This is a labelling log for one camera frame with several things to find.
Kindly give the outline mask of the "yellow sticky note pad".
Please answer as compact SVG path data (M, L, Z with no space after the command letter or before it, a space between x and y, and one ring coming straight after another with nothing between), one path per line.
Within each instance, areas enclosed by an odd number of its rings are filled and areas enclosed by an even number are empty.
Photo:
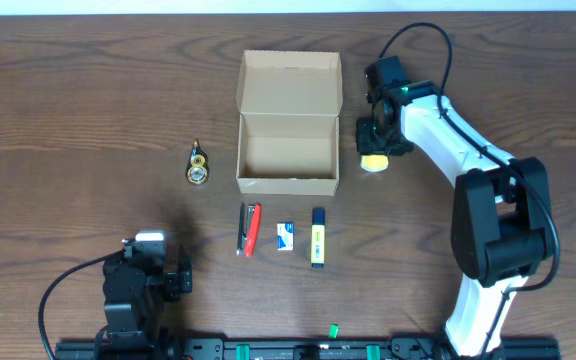
M389 159L386 155L362 155L360 166L365 171L377 173L388 168Z

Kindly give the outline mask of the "black yellow correction tape dispenser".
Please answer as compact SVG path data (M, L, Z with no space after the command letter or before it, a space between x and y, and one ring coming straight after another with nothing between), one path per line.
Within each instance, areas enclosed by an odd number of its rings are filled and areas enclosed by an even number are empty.
M193 185L204 184L209 177L208 156L195 139L187 163L186 178Z

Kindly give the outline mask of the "yellow blue highlighter marker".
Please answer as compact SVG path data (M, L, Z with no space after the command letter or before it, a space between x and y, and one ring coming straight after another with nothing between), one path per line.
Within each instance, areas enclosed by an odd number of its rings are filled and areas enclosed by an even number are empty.
M325 265L325 209L314 208L311 226L311 266L323 268Z

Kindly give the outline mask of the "blue white staples box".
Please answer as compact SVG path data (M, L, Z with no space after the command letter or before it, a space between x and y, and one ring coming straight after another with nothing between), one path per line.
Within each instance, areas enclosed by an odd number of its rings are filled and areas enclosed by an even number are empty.
M280 222L277 224L277 250L292 251L294 249L294 223Z

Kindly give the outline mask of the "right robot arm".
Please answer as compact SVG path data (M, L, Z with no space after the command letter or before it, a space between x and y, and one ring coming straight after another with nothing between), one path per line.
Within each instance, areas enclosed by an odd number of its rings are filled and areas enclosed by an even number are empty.
M506 342L514 298L540 290L557 272L560 246L545 166L517 159L480 135L430 81L370 86L368 118L357 121L364 158L422 150L454 188L450 242L462 280L434 359L544 359L549 341Z

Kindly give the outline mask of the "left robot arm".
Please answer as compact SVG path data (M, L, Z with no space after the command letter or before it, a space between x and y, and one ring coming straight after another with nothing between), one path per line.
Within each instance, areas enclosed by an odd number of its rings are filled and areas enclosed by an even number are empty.
M159 342L164 305L192 291L192 265L179 256L177 269L165 269L165 243L129 240L104 262L104 313L110 346L150 350Z

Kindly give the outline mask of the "red black stapler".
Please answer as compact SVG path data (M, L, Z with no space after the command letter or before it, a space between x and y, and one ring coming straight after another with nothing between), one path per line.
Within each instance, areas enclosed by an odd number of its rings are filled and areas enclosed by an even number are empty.
M251 257L257 243L261 224L262 206L241 204L236 253Z

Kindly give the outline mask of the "open brown cardboard box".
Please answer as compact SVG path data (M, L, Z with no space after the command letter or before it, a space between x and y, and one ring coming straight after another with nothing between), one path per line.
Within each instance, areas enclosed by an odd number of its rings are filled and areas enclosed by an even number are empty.
M236 102L241 193L335 194L343 105L338 53L246 50Z

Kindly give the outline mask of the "small green clip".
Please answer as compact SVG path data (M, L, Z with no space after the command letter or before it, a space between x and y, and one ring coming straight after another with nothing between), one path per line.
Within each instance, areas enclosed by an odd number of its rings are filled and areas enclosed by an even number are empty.
M337 324L331 324L328 337L330 339L336 339L338 336L338 331L339 331L338 325Z

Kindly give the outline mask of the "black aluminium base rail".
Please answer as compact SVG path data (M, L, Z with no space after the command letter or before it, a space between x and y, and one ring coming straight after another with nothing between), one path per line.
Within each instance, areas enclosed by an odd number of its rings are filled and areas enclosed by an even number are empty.
M58 359L181 359L181 360L430 360L455 359L448 345L431 337L393 337L388 340L224 341L186 339L166 350L113 350L107 342L62 342Z

